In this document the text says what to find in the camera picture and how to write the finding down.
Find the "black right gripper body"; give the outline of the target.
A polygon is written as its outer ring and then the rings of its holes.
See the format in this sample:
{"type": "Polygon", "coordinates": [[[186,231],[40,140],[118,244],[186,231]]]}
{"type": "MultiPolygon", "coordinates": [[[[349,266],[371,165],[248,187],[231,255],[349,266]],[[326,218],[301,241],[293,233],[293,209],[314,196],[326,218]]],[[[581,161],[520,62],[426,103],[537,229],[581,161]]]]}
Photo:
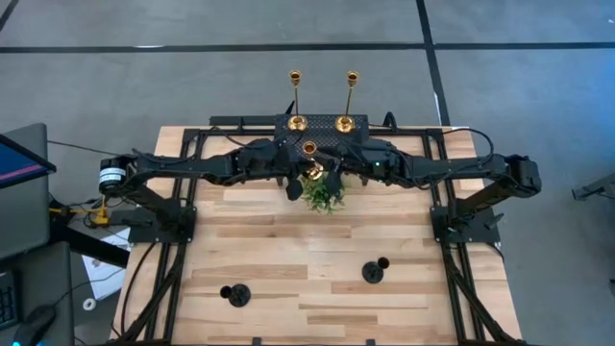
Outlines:
{"type": "Polygon", "coordinates": [[[344,157],[344,169],[363,178],[369,179],[365,176],[364,158],[361,155],[362,149],[371,150],[383,150],[388,152],[389,156],[389,178],[384,181],[374,180],[382,182],[386,185],[402,185],[402,163],[397,148],[389,141],[378,138],[367,138],[362,142],[345,142],[343,145],[345,150],[344,157]]]}

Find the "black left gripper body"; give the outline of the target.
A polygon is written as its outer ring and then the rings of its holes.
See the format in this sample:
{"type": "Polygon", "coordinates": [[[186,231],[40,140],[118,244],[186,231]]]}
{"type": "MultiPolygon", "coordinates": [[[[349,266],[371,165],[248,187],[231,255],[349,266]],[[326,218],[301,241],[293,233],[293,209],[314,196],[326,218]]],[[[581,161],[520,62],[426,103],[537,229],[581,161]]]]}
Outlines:
{"type": "Polygon", "coordinates": [[[249,142],[245,147],[243,147],[238,155],[238,169],[239,169],[239,172],[244,175],[244,179],[246,181],[267,180],[271,178],[278,178],[278,177],[285,176],[288,173],[288,170],[280,170],[278,168],[278,149],[280,146],[281,144],[269,138],[259,138],[259,139],[255,139],[249,142]],[[269,171],[267,173],[264,173],[261,176],[256,176],[256,177],[246,176],[246,174],[242,170],[242,166],[240,162],[241,154],[246,149],[266,149],[270,152],[269,171]]]}

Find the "short gold candle stick holder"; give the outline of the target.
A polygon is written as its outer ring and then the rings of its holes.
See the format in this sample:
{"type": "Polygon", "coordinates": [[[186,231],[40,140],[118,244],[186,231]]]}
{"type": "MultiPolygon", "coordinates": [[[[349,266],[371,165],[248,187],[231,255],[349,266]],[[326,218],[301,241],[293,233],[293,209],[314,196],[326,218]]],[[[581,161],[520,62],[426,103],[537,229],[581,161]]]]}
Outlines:
{"type": "Polygon", "coordinates": [[[309,168],[304,174],[303,176],[307,179],[316,181],[318,180],[324,173],[324,168],[323,166],[318,163],[315,160],[315,154],[317,151],[318,147],[317,145],[313,142],[313,141],[306,141],[303,146],[302,146],[302,150],[304,152],[304,154],[307,156],[307,158],[313,162],[313,166],[311,168],[309,168]]]}

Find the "tall gold candle stick holder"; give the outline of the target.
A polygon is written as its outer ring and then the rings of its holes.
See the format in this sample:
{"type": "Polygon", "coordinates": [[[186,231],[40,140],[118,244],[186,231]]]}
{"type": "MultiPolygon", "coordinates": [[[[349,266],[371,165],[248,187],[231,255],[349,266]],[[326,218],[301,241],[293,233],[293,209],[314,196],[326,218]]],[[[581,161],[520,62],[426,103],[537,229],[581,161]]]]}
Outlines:
{"type": "Polygon", "coordinates": [[[336,130],[343,134],[350,133],[355,128],[355,121],[350,116],[350,107],[351,107],[354,87],[357,84],[358,80],[359,80],[359,74],[356,71],[351,70],[347,73],[348,94],[347,94],[345,110],[344,110],[344,113],[342,115],[339,115],[335,120],[336,130]]]}
{"type": "Polygon", "coordinates": [[[288,129],[291,131],[304,131],[307,128],[307,120],[299,114],[299,84],[301,82],[302,73],[299,70],[291,70],[289,79],[294,90],[294,112],[288,119],[288,129]]]}

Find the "black candle stick holder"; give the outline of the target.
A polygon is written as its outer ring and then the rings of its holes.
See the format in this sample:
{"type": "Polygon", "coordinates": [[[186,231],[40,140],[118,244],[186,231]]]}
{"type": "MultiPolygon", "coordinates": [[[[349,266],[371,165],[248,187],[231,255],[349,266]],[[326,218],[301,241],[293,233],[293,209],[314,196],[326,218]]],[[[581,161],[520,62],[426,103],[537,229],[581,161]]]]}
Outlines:
{"type": "Polygon", "coordinates": [[[361,275],[368,284],[378,284],[383,280],[384,271],[389,267],[390,261],[386,257],[380,257],[375,261],[368,261],[361,268],[361,275]]]}
{"type": "Polygon", "coordinates": [[[220,288],[220,296],[229,301],[235,308],[246,306],[251,300],[251,290],[245,284],[235,284],[233,286],[224,285],[220,288]]]}

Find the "green plant in white pot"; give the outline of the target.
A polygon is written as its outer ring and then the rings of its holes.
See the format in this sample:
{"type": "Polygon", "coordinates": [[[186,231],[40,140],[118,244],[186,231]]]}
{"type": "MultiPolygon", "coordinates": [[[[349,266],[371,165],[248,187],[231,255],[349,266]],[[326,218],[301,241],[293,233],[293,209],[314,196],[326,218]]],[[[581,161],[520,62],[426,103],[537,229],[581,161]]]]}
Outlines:
{"type": "Polygon", "coordinates": [[[326,175],[312,180],[301,178],[303,194],[301,198],[306,202],[307,208],[319,214],[333,214],[345,207],[343,202],[345,186],[342,185],[339,191],[331,195],[325,185],[326,175]]]}

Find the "black perforated metal shelf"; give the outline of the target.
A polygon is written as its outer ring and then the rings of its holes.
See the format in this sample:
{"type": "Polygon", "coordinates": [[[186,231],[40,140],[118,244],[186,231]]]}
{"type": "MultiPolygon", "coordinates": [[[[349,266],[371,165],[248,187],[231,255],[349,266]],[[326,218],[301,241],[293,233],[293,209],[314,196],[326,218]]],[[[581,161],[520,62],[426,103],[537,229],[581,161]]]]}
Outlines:
{"type": "Polygon", "coordinates": [[[355,121],[352,132],[343,134],[336,130],[335,114],[307,114],[307,128],[304,131],[288,129],[288,119],[292,114],[279,114],[275,119],[274,140],[279,144],[293,145],[300,153],[306,141],[313,141],[317,147],[337,146],[340,142],[362,142],[369,137],[369,125],[366,115],[350,115],[355,121]]]}

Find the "yellow clamp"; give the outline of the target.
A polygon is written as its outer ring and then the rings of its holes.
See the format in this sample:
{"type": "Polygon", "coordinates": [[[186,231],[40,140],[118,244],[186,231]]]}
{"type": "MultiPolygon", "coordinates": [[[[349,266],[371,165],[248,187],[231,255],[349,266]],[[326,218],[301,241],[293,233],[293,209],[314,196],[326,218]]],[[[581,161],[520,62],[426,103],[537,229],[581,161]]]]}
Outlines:
{"type": "Polygon", "coordinates": [[[49,195],[48,211],[54,222],[69,225],[73,221],[84,221],[90,228],[107,226],[110,222],[108,203],[105,197],[96,197],[84,202],[64,204],[49,195]]]}

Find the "white paper sheet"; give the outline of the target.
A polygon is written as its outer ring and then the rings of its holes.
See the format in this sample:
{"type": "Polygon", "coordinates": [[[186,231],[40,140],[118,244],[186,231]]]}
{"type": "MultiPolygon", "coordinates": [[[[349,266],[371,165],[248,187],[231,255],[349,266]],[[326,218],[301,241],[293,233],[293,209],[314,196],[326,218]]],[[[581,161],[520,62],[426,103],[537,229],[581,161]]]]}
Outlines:
{"type": "MultiPolygon", "coordinates": [[[[108,236],[102,238],[102,241],[130,252],[132,249],[128,241],[130,231],[130,228],[125,228],[116,234],[109,233],[108,236]]],[[[82,255],[82,259],[90,280],[93,298],[96,301],[104,300],[121,288],[125,269],[86,255],[82,255]]]]}

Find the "blue screen monitor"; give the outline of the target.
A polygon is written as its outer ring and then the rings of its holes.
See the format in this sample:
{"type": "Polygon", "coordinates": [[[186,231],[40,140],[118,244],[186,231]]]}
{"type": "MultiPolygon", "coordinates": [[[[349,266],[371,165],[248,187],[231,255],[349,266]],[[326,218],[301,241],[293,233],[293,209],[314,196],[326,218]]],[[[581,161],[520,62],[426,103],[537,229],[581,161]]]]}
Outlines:
{"type": "Polygon", "coordinates": [[[57,171],[57,167],[24,146],[0,135],[0,189],[57,171]]]}

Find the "grey desk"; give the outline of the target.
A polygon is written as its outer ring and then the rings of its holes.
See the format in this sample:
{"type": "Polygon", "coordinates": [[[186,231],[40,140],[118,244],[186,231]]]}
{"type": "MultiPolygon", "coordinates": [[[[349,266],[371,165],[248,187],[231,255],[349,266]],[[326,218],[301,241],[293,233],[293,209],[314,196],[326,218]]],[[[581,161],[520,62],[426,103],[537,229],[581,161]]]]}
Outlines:
{"type": "Polygon", "coordinates": [[[74,346],[72,282],[68,245],[60,242],[0,261],[0,272],[17,278],[20,322],[0,332],[0,346],[11,346],[13,335],[26,316],[42,305],[53,305],[56,318],[40,346],[74,346]]]}

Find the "black computer mouse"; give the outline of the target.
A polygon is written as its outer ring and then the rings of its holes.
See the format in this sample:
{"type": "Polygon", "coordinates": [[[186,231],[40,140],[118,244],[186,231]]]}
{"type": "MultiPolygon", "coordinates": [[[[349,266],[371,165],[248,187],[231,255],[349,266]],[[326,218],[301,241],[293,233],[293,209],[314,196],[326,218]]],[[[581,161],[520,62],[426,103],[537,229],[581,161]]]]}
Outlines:
{"type": "Polygon", "coordinates": [[[18,327],[13,335],[11,346],[40,346],[40,341],[56,318],[53,305],[35,308],[18,327]]]}

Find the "black keyboard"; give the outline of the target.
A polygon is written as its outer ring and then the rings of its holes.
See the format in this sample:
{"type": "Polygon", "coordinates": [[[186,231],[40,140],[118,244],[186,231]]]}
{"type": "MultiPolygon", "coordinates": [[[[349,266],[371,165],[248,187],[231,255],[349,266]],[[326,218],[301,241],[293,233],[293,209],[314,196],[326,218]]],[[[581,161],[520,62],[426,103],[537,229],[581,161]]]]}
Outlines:
{"type": "Polygon", "coordinates": [[[19,322],[17,278],[11,270],[0,272],[0,332],[19,322]]]}

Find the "black aluminium table frame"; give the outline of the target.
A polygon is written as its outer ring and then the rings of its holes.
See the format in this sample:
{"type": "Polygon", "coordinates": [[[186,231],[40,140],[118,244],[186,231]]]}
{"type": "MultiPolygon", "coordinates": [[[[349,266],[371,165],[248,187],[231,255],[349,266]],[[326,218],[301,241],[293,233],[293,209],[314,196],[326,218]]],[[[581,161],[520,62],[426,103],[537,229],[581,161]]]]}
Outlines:
{"type": "MultiPolygon", "coordinates": [[[[154,156],[207,159],[258,138],[273,116],[166,126],[154,156]]],[[[483,157],[469,130],[399,127],[392,116],[369,137],[434,160],[483,157]]],[[[343,173],[345,207],[333,214],[289,201],[288,179],[231,186],[154,178],[146,186],[197,209],[191,242],[132,243],[113,341],[123,346],[525,346],[497,243],[437,242],[431,208],[491,185],[447,180],[403,188],[343,173]],[[390,261],[368,284],[361,268],[390,261]],[[224,285],[245,284],[233,307],[224,285]]]]}

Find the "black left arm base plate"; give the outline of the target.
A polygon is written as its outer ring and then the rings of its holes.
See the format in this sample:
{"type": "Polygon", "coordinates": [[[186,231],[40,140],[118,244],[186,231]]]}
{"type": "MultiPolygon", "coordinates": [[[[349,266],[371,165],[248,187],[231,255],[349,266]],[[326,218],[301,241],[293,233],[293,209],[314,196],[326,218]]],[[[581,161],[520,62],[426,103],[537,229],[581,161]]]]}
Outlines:
{"type": "Polygon", "coordinates": [[[127,221],[130,225],[129,241],[132,243],[169,243],[191,242],[196,223],[197,209],[182,207],[177,217],[163,221],[152,211],[144,208],[130,210],[127,221]]]}

